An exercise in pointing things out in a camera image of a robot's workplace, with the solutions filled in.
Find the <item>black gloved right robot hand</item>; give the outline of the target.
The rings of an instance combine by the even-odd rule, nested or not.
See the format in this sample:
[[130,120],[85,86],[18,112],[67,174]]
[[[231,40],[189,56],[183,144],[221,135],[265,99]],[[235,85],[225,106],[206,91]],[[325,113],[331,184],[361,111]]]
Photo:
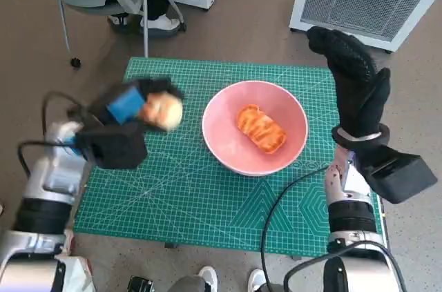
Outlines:
[[339,126],[354,138],[380,132],[390,95],[390,69],[377,69],[366,47],[354,36],[314,26],[307,31],[309,48],[327,60],[334,77]]

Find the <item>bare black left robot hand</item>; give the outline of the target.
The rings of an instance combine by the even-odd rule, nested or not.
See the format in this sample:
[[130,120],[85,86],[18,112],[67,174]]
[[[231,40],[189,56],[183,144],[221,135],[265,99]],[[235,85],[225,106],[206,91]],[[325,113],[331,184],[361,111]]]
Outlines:
[[167,132],[182,121],[183,101],[184,93],[170,77],[138,78],[112,85],[88,105],[88,112],[104,125],[138,121]]

